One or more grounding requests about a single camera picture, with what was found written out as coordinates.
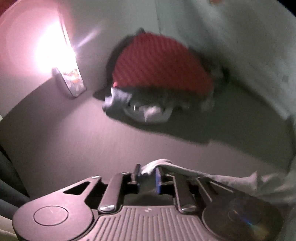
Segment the ribbed plastic surface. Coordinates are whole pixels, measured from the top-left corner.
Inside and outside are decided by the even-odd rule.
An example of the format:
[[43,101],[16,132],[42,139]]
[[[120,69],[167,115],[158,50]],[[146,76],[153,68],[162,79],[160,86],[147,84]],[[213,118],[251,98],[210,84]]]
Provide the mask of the ribbed plastic surface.
[[174,206],[124,206],[99,218],[88,241],[216,241],[197,216],[183,215]]

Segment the silver screw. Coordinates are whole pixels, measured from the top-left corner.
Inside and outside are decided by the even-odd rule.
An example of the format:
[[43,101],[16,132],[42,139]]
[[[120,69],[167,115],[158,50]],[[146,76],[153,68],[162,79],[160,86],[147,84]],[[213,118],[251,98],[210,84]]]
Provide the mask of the silver screw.
[[106,213],[112,212],[114,209],[115,209],[114,205],[104,205],[104,206],[100,207],[100,210],[102,212],[106,212]]
[[196,206],[192,204],[186,204],[183,207],[181,207],[181,210],[185,213],[192,213],[196,210]]

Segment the gray cloth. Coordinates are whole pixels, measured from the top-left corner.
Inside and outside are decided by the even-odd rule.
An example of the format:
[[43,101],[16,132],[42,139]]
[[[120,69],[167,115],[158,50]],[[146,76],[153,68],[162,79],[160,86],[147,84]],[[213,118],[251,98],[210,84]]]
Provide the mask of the gray cloth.
[[0,215],[12,219],[16,210],[29,201],[26,190],[11,162],[0,152]]
[[169,90],[147,90],[140,88],[111,88],[111,95],[105,98],[103,110],[107,115],[131,119],[145,124],[168,121],[173,109],[184,111],[205,111],[213,107],[212,96],[200,101],[194,95]]

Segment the circular knob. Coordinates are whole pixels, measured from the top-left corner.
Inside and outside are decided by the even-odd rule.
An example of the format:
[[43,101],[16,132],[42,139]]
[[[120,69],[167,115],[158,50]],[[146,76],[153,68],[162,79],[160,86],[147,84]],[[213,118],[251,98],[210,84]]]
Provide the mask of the circular knob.
[[192,213],[192,212],[195,212],[196,206],[192,204],[187,204],[181,207],[181,210],[185,213]]
[[112,212],[114,209],[115,209],[114,205],[104,205],[104,206],[100,207],[100,210],[105,213]]
[[47,206],[34,213],[34,220],[42,226],[54,226],[64,222],[68,216],[68,211],[63,207]]

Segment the red object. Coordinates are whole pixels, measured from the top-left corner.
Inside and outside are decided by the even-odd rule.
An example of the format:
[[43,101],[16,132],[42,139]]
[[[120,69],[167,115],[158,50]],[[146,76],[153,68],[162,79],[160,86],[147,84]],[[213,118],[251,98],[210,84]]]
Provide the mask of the red object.
[[185,46],[165,36],[143,33],[119,56],[113,87],[166,88],[205,97],[213,90],[213,81]]

